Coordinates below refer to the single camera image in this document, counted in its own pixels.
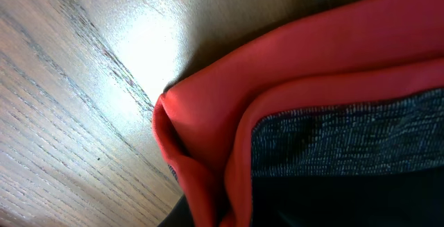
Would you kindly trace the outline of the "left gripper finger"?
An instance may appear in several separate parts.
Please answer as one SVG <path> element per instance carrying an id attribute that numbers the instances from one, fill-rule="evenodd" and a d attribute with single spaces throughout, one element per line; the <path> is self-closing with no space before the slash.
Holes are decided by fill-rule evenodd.
<path id="1" fill-rule="evenodd" d="M 182 196 L 172 211 L 157 227 L 194 227 L 189 204 L 185 196 Z"/>

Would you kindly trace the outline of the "black leggings red waistband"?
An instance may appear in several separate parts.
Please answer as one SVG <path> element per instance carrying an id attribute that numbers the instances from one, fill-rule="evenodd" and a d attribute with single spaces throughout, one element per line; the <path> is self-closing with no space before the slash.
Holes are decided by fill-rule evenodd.
<path id="1" fill-rule="evenodd" d="M 275 29 L 160 95 L 195 226 L 442 226 L 443 0 Z"/>

